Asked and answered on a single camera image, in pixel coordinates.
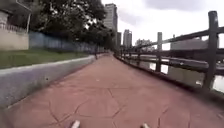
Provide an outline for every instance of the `paved path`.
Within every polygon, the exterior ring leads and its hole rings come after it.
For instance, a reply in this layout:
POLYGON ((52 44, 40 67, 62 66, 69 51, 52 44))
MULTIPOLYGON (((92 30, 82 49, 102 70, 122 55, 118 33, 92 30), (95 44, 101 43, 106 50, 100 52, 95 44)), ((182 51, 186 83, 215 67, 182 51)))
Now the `paved path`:
POLYGON ((223 111, 169 83, 103 57, 13 105, 15 128, 224 128, 223 111))

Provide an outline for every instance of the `high-rise building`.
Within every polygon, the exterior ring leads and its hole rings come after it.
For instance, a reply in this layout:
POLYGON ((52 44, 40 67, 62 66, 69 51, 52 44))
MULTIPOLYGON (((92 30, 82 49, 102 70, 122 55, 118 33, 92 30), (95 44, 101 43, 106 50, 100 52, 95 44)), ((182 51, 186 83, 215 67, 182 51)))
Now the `high-rise building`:
POLYGON ((132 47, 132 32, 130 30, 126 29, 124 31, 123 45, 125 47, 132 47))
POLYGON ((115 37, 113 39, 114 46, 117 49, 119 47, 117 43, 117 24, 118 24, 118 16, 117 16, 117 6, 115 4, 106 4, 105 11, 107 13, 106 19, 104 20, 104 25, 112 29, 114 31, 115 37))
POLYGON ((119 47, 119 46, 121 46, 121 32, 118 32, 117 33, 117 46, 119 47))

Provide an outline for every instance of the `sky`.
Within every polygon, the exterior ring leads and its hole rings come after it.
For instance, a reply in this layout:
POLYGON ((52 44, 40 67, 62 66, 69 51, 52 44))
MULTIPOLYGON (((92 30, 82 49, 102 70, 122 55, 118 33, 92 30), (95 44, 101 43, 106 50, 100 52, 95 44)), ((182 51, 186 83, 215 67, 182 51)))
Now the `sky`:
POLYGON ((217 11, 219 26, 224 26, 224 0, 102 0, 118 7, 118 31, 130 29, 137 39, 157 40, 157 32, 169 39, 175 34, 208 29, 208 12, 217 11))

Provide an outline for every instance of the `railing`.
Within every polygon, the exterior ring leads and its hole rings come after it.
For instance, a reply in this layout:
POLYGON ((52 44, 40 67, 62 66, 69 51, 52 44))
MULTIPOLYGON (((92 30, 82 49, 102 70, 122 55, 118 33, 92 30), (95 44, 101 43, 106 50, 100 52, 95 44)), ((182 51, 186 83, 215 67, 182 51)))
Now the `railing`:
POLYGON ((211 11, 209 15, 209 29, 195 32, 192 34, 174 37, 168 40, 162 40, 162 33, 158 33, 157 42, 147 45, 140 45, 131 48, 121 48, 120 52, 116 55, 119 59, 135 65, 140 66, 141 62, 156 63, 156 70, 150 70, 156 74, 161 73, 161 65, 168 65, 176 68, 187 69, 204 73, 204 81, 202 88, 204 91, 209 91, 213 87, 215 75, 224 75, 224 64, 218 63, 218 58, 224 54, 224 49, 219 49, 219 34, 224 33, 224 27, 218 26, 217 12, 211 11), (208 36, 206 49, 189 49, 189 50, 169 50, 163 51, 162 45, 166 43, 181 43, 194 38, 208 36), (145 51, 143 48, 157 46, 154 51, 145 51), (195 54, 202 54, 206 56, 205 59, 195 59, 195 54))
POLYGON ((26 30, 20 27, 16 27, 9 24, 0 23, 0 29, 8 30, 8 31, 14 31, 19 33, 26 33, 26 30))

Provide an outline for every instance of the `wall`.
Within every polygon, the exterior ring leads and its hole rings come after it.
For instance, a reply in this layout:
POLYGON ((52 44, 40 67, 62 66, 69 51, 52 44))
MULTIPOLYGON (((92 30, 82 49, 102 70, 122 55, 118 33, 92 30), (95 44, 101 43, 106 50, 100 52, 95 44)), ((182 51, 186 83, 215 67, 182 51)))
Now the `wall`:
POLYGON ((50 82, 90 64, 95 58, 61 61, 49 64, 0 70, 0 107, 7 107, 50 82))
POLYGON ((8 20, 8 14, 0 11, 0 23, 6 24, 8 20))
POLYGON ((29 36, 14 26, 0 24, 0 50, 28 50, 29 36))

